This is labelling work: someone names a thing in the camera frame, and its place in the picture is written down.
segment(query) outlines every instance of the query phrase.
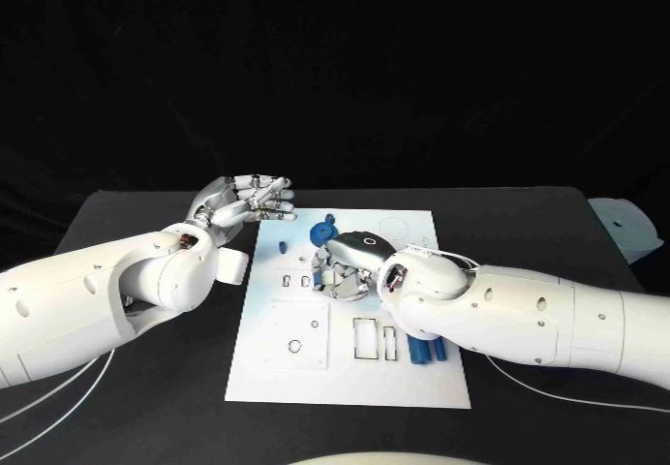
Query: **robotic arm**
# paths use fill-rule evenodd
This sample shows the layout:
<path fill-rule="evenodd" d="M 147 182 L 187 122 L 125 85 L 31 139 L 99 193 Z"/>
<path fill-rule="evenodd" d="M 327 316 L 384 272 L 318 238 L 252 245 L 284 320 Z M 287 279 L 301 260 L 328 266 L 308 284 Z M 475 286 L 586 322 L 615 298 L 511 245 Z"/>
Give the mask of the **robotic arm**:
<path fill-rule="evenodd" d="M 324 264 L 338 277 L 314 291 L 353 300 L 374 281 L 382 307 L 413 337 L 444 336 L 507 361 L 591 368 L 670 389 L 670 298 L 480 266 L 415 245 L 396 252 L 369 232 L 346 232 L 325 243 L 317 274 Z"/>
<path fill-rule="evenodd" d="M 55 375 L 193 310 L 213 281 L 239 285 L 243 222 L 295 219 L 282 177 L 219 177 L 183 223 L 0 274 L 0 388 Z"/>

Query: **black backdrop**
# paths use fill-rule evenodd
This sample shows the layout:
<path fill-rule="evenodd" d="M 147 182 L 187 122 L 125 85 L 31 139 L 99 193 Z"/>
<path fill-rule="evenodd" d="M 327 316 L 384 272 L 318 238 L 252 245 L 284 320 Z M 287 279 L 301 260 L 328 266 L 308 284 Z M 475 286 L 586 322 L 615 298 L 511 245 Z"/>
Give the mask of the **black backdrop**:
<path fill-rule="evenodd" d="M 52 253 L 96 190 L 197 190 L 222 173 L 297 188 L 573 185 L 637 202 L 663 235 L 652 14 L 578 27 L 524 11 L 536 25 L 518 28 L 392 3 L 11 5 L 0 265 Z"/>

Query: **white board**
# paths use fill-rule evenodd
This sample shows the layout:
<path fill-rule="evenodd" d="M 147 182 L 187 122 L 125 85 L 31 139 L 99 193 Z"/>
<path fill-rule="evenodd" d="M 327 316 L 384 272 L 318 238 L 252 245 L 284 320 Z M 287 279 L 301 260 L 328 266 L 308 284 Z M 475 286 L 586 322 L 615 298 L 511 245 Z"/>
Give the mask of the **white board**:
<path fill-rule="evenodd" d="M 468 409 L 458 346 L 445 341 L 446 361 L 432 354 L 431 363 L 412 364 L 406 334 L 380 310 L 374 290 L 363 300 L 340 302 L 311 292 L 311 280 L 301 286 L 317 251 L 310 229 L 328 213 L 340 233 L 376 233 L 396 249 L 408 243 L 438 248 L 429 211 L 301 208 L 295 213 L 294 222 L 266 221 L 259 227 L 226 400 Z M 287 275 L 294 286 L 284 286 Z M 377 359 L 354 358 L 356 318 L 374 319 Z M 395 327 L 395 361 L 384 359 L 384 326 Z"/>

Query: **white cable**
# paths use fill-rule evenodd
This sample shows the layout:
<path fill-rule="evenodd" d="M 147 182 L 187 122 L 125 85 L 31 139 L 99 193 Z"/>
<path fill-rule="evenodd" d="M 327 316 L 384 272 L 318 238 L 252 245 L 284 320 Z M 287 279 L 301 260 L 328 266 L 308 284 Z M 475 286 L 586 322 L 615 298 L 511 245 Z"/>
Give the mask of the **white cable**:
<path fill-rule="evenodd" d="M 549 397 L 553 397 L 555 399 L 559 400 L 566 400 L 567 402 L 578 402 L 579 404 L 591 404 L 591 405 L 601 405 L 602 407 L 616 407 L 619 409 L 637 409 L 637 410 L 651 410 L 652 412 L 660 412 L 663 414 L 670 414 L 670 410 L 665 409 L 658 409 L 655 407 L 645 407 L 644 405 L 628 405 L 628 404 L 608 404 L 606 402 L 595 402 L 592 400 L 582 400 L 582 399 L 572 399 L 570 397 L 562 397 L 555 394 L 549 394 L 540 389 L 536 389 L 534 387 L 529 386 L 524 384 L 517 378 L 514 378 L 510 373 L 507 373 L 506 370 L 495 364 L 495 362 L 491 360 L 490 356 L 485 356 L 488 358 L 488 361 L 493 363 L 493 366 L 498 369 L 498 371 L 516 382 L 518 383 L 524 388 L 529 388 L 534 392 L 537 392 L 542 395 L 547 395 Z"/>
<path fill-rule="evenodd" d="M 446 255 L 448 257 L 455 257 L 457 259 L 461 259 L 471 267 L 480 267 L 480 264 L 472 259 L 469 259 L 468 257 L 464 257 L 462 255 L 454 254 L 451 252 L 442 252 L 441 250 L 428 249 L 426 247 L 422 247 L 421 245 L 416 245 L 416 244 L 410 244 L 410 246 L 415 249 L 429 252 L 431 254 Z"/>
<path fill-rule="evenodd" d="M 95 360 L 99 357 L 96 356 L 83 368 L 69 377 L 69 379 L 56 387 L 53 388 L 34 402 L 30 402 L 21 409 L 16 410 L 11 414 L 6 417 L 0 418 L 0 423 L 4 423 L 8 419 L 11 419 L 16 415 L 20 415 L 27 409 L 31 409 L 43 400 L 46 400 L 79 376 L 80 374 L 91 368 L 91 365 L 95 363 Z"/>
<path fill-rule="evenodd" d="M 4 460 L 10 455 L 17 453 L 23 448 L 26 448 L 60 424 L 60 422 L 69 417 L 69 414 L 76 410 L 76 407 L 80 405 L 83 400 L 86 400 L 88 394 L 91 394 L 91 391 L 93 390 L 95 386 L 101 382 L 102 375 L 108 371 L 109 362 L 112 361 L 112 355 L 114 355 L 114 349 L 111 349 L 108 361 L 105 362 L 105 366 L 102 367 L 101 374 L 98 375 L 98 378 L 95 379 L 93 384 L 88 388 L 86 393 L 82 395 L 80 399 L 73 404 L 72 408 L 66 411 L 66 414 L 56 420 L 56 422 L 26 443 L 23 443 L 14 450 L 7 452 L 0 457 L 0 460 Z"/>

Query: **black table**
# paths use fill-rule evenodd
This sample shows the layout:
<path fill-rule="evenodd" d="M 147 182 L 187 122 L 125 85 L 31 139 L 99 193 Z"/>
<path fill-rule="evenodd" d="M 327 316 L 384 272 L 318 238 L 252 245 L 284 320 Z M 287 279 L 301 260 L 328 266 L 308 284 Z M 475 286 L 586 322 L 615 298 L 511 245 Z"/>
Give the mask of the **black table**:
<path fill-rule="evenodd" d="M 59 252 L 158 231 L 183 220 L 193 195 L 93 194 Z M 442 250 L 482 264 L 641 290 L 575 189 L 302 191 L 295 204 L 431 210 Z M 256 226 L 246 225 L 232 246 L 252 254 L 255 237 Z M 471 352 L 464 352 L 468 411 L 225 402 L 245 292 L 246 282 L 239 287 L 216 284 L 196 311 L 119 348 L 78 411 L 6 463 L 282 464 L 360 450 L 513 464 L 668 460 L 670 416 L 550 399 L 513 383 Z M 501 365 L 559 395 L 670 408 L 670 392 L 645 383 L 589 370 Z M 98 361 L 55 398 L 1 425 L 3 453 L 66 411 L 101 366 Z M 0 412 L 16 410 L 66 377 L 0 391 Z"/>

